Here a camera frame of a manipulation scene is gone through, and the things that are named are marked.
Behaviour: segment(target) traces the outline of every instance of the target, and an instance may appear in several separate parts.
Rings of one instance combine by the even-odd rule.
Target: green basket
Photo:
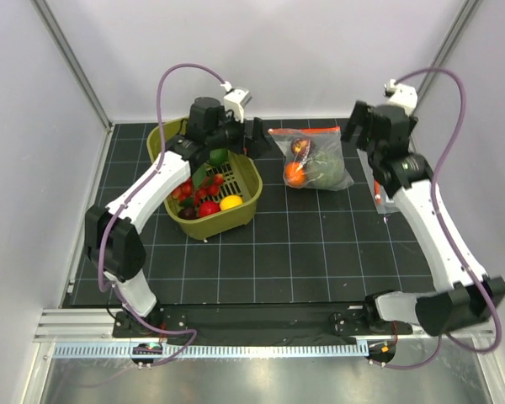
[[[178,133],[180,121],[181,119],[173,120],[163,125],[166,140]],[[158,127],[151,131],[146,145],[151,162],[154,162],[161,151]],[[185,234],[196,240],[205,240],[223,231],[246,225],[253,219],[256,213],[258,198],[260,198],[260,194],[262,193],[262,178],[253,161],[248,157],[229,152],[227,163],[220,167],[209,167],[209,171],[223,174],[225,176],[225,183],[221,185],[221,191],[217,196],[209,196],[206,199],[218,203],[228,195],[240,195],[243,199],[243,204],[201,219],[186,221],[178,217],[180,210],[178,202],[172,197],[168,197],[164,202],[168,215],[180,225]]]

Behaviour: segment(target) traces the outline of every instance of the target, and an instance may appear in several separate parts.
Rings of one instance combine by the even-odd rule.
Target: clear plastic bag
[[[271,129],[284,153],[284,183],[291,188],[339,191],[354,184],[346,170],[340,128]]]

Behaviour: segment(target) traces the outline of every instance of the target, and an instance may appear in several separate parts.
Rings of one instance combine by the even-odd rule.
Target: red tomato
[[[208,191],[206,191],[205,189],[201,188],[201,189],[198,189],[196,191],[196,196],[198,196],[200,199],[203,199],[205,198],[206,196],[208,196]]]
[[[216,174],[215,177],[213,178],[213,183],[215,185],[222,185],[225,183],[225,176],[222,174]]]
[[[221,208],[219,207],[219,204],[213,200],[206,200],[199,207],[199,217],[206,217],[220,211]]]
[[[182,190],[182,194],[186,196],[192,196],[193,195],[193,185],[190,183],[183,183],[182,186],[180,187]]]
[[[211,184],[211,178],[210,176],[207,176],[204,178],[204,181],[202,181],[202,184],[200,185],[201,188],[207,189]]]
[[[177,187],[174,191],[172,191],[171,195],[174,199],[179,198],[179,195],[182,194],[181,188]]]
[[[217,184],[211,184],[209,187],[208,187],[208,195],[211,195],[211,196],[216,196],[219,194],[219,185]]]

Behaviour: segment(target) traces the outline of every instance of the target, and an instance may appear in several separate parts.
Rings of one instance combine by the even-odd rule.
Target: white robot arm
[[[161,154],[146,172],[119,198],[105,208],[92,206],[85,221],[85,247],[88,257],[98,261],[103,230],[112,215],[118,215],[105,251],[104,275],[113,281],[128,306],[154,326],[161,320],[157,298],[150,290],[144,272],[146,251],[140,233],[162,202],[204,164],[210,151],[227,147],[238,154],[255,158],[269,149],[265,129],[255,118],[250,132],[245,130],[244,106],[251,99],[248,90],[233,88],[229,82],[224,105],[214,98],[197,98],[191,106],[185,135],[177,134],[167,142],[162,165]],[[140,190],[131,198],[134,190]]]
[[[386,291],[367,296],[364,305],[367,321],[414,324],[433,336],[484,322],[490,312],[449,245],[438,213],[496,306],[505,296],[505,283],[501,277],[490,279],[471,254],[438,189],[439,212],[433,207],[432,169],[423,156],[408,151],[410,134],[417,123],[413,116],[417,106],[415,88],[391,80],[385,85],[385,95],[388,101],[377,107],[359,101],[355,104],[343,140],[349,141],[357,126],[362,128],[356,144],[367,152],[375,180],[385,188],[412,228],[432,272],[435,291],[427,294]]]

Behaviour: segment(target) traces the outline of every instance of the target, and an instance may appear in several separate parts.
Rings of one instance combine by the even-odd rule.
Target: lemon
[[[220,203],[219,207],[221,210],[229,210],[239,206],[243,203],[243,199],[239,195],[230,195],[224,198]]]

